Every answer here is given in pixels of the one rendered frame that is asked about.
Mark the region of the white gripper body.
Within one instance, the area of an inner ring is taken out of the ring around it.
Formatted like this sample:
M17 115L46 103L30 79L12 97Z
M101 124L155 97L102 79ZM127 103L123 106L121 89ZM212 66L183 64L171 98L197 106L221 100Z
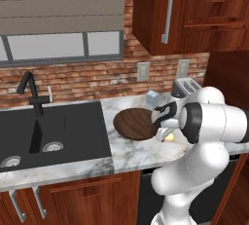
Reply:
M170 128L158 128L156 139L159 142L163 142L169 134L170 134Z

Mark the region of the dark wooden bowl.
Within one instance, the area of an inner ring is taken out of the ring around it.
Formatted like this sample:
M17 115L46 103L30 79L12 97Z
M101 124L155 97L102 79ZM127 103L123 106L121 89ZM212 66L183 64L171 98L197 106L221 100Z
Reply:
M127 108L113 120L116 131L125 138L140 141L152 138L158 129L151 122L152 111L145 108Z

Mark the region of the grey milk carton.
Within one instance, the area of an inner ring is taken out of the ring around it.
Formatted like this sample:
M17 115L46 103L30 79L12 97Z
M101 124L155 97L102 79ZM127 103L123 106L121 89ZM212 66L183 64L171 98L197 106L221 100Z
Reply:
M157 91L149 90L146 94L146 103L153 108L159 105L160 94Z

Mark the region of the black sink basin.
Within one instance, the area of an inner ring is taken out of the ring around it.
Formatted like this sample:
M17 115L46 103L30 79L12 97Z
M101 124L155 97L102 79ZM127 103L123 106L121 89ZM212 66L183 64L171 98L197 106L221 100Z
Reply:
M111 155L101 103L0 112L0 172Z

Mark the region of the silver toaster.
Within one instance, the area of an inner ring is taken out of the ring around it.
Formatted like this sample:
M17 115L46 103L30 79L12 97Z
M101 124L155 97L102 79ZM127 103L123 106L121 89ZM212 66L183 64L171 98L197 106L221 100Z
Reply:
M174 80L171 96L184 98L200 89L200 85L193 78L177 78Z

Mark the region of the black dishwasher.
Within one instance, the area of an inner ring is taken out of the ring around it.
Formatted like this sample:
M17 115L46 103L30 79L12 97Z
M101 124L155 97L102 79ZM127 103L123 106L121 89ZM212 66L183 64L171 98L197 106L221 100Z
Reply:
M198 225L210 225L220 201L226 191L238 156L230 156L229 165L215 179L214 183L202 191L191 203L190 215ZM151 184L155 169L143 169L140 183L137 225L151 225L154 216L162 207L164 196L158 195Z

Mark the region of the tall wooden cupboard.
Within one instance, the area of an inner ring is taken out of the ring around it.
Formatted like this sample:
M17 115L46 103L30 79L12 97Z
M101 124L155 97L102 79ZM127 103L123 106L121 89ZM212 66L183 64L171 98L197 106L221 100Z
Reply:
M249 107L249 51L211 53L203 86L218 88L226 103ZM249 225L249 152L235 165L211 225Z

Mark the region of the wooden base cupboard door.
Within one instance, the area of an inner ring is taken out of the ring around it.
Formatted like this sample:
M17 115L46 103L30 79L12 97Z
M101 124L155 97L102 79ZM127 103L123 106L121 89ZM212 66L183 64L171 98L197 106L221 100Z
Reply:
M136 225L141 171L109 174L39 188L47 211L39 225Z
M17 190L16 200L20 211L25 214L24 222L20 221L9 193L2 192L0 193L0 225L36 225L23 191Z

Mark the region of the grey framed window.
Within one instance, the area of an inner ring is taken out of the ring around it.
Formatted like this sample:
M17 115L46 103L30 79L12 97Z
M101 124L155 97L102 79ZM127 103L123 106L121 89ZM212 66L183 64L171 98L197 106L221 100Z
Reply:
M122 59L123 32L1 35L0 67Z

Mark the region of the black tap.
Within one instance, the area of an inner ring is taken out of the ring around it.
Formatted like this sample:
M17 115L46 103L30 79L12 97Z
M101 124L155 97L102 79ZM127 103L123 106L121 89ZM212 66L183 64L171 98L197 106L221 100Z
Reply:
M50 97L48 95L38 96L35 80L33 74L30 71L26 71L23 74L22 79L18 85L17 93L24 94L26 85L29 85L31 90L31 97L28 99L29 104L34 107L34 111L37 116L42 116L43 115L42 105L49 103Z

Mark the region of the grey window blind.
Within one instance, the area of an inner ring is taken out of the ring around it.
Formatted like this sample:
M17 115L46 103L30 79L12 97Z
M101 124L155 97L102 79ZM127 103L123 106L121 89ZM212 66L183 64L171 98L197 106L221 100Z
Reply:
M0 0L0 34L122 30L125 0Z

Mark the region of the grey wall socket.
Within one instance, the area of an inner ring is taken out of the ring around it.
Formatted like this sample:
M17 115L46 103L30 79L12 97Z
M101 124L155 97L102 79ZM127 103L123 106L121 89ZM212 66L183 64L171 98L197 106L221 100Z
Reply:
M189 70L189 60L188 59L179 59L177 65L177 78L186 78L188 76Z
M139 62L137 65L137 81L148 81L150 75L150 62Z

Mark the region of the panelled wooden wall cupboard door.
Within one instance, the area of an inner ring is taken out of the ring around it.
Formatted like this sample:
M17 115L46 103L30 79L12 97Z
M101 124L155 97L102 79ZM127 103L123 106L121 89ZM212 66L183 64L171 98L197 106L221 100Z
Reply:
M184 53L236 51L249 26L249 0L184 0Z

